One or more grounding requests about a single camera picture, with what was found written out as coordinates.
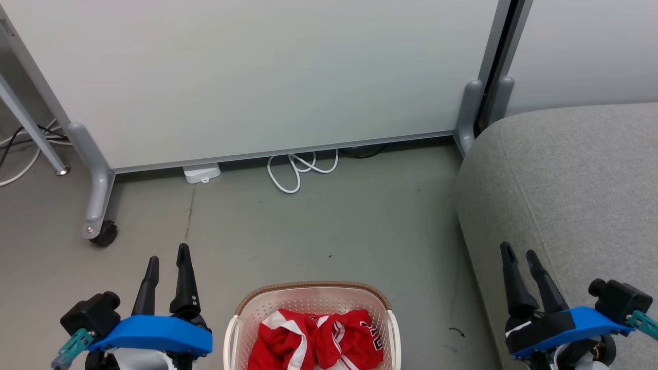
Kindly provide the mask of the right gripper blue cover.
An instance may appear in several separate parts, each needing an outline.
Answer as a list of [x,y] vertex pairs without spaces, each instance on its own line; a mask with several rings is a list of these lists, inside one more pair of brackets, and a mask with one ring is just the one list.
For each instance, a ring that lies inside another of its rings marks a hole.
[[[508,314],[511,318],[531,318],[538,302],[524,285],[519,260],[508,242],[500,244]],[[560,347],[604,335],[629,335],[632,326],[621,325],[590,307],[570,309],[549,272],[534,250],[526,252],[529,272],[538,286],[545,315],[506,332],[510,355],[529,369],[557,369]]]

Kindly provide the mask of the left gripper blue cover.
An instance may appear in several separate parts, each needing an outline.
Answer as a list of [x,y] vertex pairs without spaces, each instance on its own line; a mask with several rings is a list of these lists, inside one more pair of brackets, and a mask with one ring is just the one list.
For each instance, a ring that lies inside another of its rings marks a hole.
[[169,311],[175,318],[155,316],[159,259],[152,256],[139,286],[131,317],[89,346],[89,353],[108,353],[119,369],[193,369],[213,350],[212,333],[179,318],[200,316],[199,293],[188,244],[179,244],[178,278]]

